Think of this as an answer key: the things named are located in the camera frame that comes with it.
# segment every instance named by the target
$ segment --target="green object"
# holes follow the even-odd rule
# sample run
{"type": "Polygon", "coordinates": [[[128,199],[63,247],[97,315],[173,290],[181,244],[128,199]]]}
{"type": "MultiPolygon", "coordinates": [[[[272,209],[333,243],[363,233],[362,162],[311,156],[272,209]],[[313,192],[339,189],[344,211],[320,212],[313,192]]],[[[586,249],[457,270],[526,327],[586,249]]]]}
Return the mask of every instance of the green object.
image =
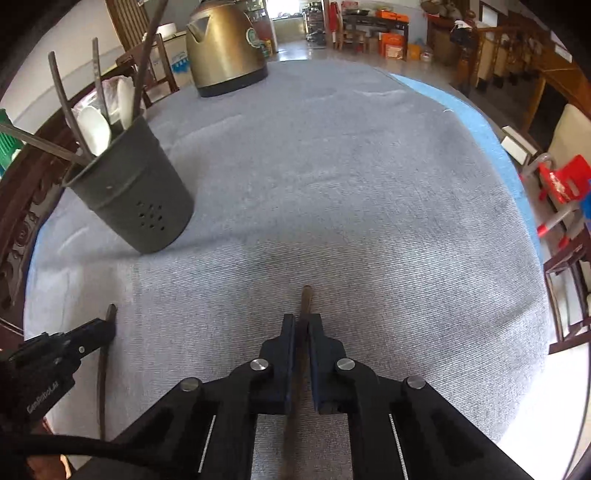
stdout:
{"type": "MultiPolygon", "coordinates": [[[[0,122],[12,125],[4,108],[0,108],[0,122]]],[[[13,153],[23,146],[24,144],[18,138],[0,132],[0,175],[4,173],[12,162],[13,153]]]]}

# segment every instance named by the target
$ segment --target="red cloth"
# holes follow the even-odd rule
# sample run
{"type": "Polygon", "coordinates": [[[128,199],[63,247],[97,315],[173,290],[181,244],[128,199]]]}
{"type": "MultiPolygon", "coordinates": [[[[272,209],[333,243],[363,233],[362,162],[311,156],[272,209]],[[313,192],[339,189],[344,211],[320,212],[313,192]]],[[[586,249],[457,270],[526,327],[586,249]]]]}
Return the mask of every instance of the red cloth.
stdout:
{"type": "Polygon", "coordinates": [[[339,4],[331,2],[329,5],[329,28],[331,32],[336,32],[339,29],[340,15],[339,4]]]}

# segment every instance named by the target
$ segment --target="white plastic spoon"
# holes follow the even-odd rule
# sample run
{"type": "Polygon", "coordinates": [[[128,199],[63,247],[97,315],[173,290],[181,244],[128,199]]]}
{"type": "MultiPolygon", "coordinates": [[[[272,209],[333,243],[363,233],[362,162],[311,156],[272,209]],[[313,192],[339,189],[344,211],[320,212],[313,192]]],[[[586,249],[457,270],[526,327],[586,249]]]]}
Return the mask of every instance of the white plastic spoon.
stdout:
{"type": "Polygon", "coordinates": [[[93,106],[85,106],[78,114],[78,125],[90,151],[99,156],[111,143],[109,122],[93,106]]]}

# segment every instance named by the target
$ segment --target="white wall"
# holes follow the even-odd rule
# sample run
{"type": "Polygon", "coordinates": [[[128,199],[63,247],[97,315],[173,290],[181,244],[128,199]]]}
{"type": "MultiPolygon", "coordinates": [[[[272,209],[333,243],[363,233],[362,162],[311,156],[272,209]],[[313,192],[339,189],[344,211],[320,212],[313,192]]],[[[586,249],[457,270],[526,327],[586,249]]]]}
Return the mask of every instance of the white wall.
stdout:
{"type": "Polygon", "coordinates": [[[88,85],[92,80],[92,64],[89,62],[92,62],[93,37],[99,39],[101,67],[109,66],[105,60],[112,61],[113,52],[123,53],[104,0],[81,0],[42,37],[15,75],[0,100],[0,106],[7,110],[9,117],[13,121],[18,119],[35,100],[53,89],[47,62],[51,50],[56,52],[57,65],[69,96],[88,85]],[[66,77],[72,74],[80,79],[67,82],[66,77]]]}

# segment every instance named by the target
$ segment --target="brown wooden stick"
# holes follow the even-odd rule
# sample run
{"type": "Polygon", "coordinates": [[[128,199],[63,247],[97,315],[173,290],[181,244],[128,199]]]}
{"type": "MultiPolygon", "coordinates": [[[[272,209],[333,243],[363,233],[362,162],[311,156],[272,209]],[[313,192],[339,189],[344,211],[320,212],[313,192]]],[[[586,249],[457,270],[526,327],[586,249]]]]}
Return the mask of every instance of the brown wooden stick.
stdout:
{"type": "Polygon", "coordinates": [[[31,144],[33,147],[37,147],[51,155],[55,155],[62,160],[66,160],[72,163],[78,163],[83,167],[86,167],[88,163],[84,162],[84,158],[79,157],[75,153],[66,150],[65,148],[56,145],[55,143],[45,140],[44,138],[25,132],[20,128],[14,127],[13,125],[3,124],[0,122],[0,132],[8,134],[12,137],[18,138],[24,142],[31,144]]]}
{"type": "Polygon", "coordinates": [[[150,61],[150,51],[152,50],[154,36],[156,35],[156,30],[158,30],[160,20],[162,19],[167,4],[168,0],[160,0],[158,2],[154,16],[148,26],[148,32],[146,33],[146,39],[144,40],[144,48],[142,48],[142,55],[139,58],[138,74],[135,82],[134,107],[132,110],[133,120],[139,115],[139,100],[141,99],[142,90],[144,89],[144,79],[146,77],[146,71],[148,70],[148,62],[150,61]]]}
{"type": "Polygon", "coordinates": [[[92,69],[95,74],[95,90],[96,97],[99,101],[100,112],[103,114],[110,127],[111,122],[109,122],[109,111],[107,110],[105,91],[103,90],[103,82],[100,79],[99,39],[96,37],[92,39],[92,69]]]}
{"type": "MultiPolygon", "coordinates": [[[[117,316],[115,304],[109,305],[105,315],[106,322],[114,322],[117,316]]],[[[107,366],[109,363],[109,345],[101,347],[99,352],[99,368],[96,374],[96,408],[99,412],[99,438],[106,440],[106,383],[107,366]]]]}
{"type": "Polygon", "coordinates": [[[72,109],[68,106],[68,98],[66,97],[66,91],[64,90],[64,86],[61,83],[60,71],[57,68],[57,61],[56,61],[56,52],[51,51],[48,55],[49,58],[49,69],[51,70],[51,76],[53,78],[53,85],[56,87],[57,97],[60,99],[61,104],[61,111],[64,112],[64,116],[66,117],[66,121],[74,134],[74,138],[80,145],[82,149],[82,153],[87,160],[87,163],[90,163],[92,159],[95,157],[88,148],[86,144],[86,140],[82,136],[82,132],[80,131],[80,127],[78,126],[78,122],[74,118],[74,113],[72,113],[72,109]]]}
{"type": "Polygon", "coordinates": [[[283,461],[281,462],[280,480],[296,477],[296,438],[298,417],[301,412],[301,396],[304,387],[304,373],[308,360],[307,337],[308,315],[312,310],[314,291],[305,285],[301,291],[300,317],[295,324],[295,363],[291,379],[291,410],[283,431],[283,461]]]}

